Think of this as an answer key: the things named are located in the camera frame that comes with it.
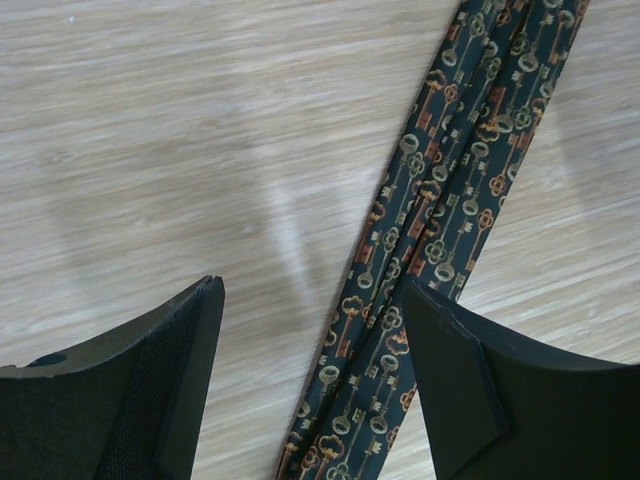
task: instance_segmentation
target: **patterned cloth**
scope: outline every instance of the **patterned cloth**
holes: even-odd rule
[[[416,392],[401,285],[457,301],[588,2],[462,1],[369,213],[278,479],[377,478]]]

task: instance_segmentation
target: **light wood tabletop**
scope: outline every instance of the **light wood tabletop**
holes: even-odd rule
[[[227,288],[195,480],[271,480],[456,0],[0,2],[0,365]],[[640,4],[594,0],[461,303],[640,361]],[[382,480],[435,478],[418,400]]]

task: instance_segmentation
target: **wooden surface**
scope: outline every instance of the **wooden surface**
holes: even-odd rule
[[[0,365],[200,276],[194,479],[267,480],[455,0],[2,0]],[[640,361],[640,7],[594,0],[461,303]],[[383,480],[434,478],[418,402]]]

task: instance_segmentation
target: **wood grain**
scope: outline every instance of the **wood grain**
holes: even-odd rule
[[[210,273],[194,479],[273,478],[455,0],[0,2],[0,364]],[[640,361],[640,7],[594,0],[461,303]],[[382,480],[435,478],[418,402]]]

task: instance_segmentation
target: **black plastic part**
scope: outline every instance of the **black plastic part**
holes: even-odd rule
[[[29,366],[0,368],[3,480],[188,480],[222,321],[205,277]]]
[[[640,478],[640,365],[538,342],[422,285],[403,319],[438,480]]]

